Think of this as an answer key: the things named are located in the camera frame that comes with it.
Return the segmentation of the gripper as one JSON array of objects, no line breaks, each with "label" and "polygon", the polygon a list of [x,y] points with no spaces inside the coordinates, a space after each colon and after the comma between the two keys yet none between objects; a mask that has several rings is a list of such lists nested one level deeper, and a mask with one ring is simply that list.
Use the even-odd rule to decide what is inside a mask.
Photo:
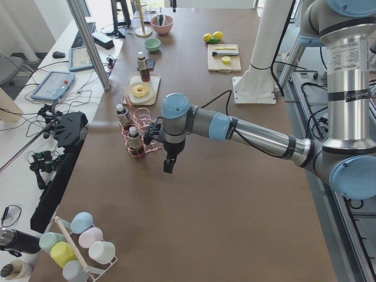
[{"label": "gripper", "polygon": [[167,153],[166,160],[163,164],[163,171],[165,173],[171,173],[177,160],[177,155],[184,149],[186,139],[182,139],[177,143],[163,139],[163,147]]}]

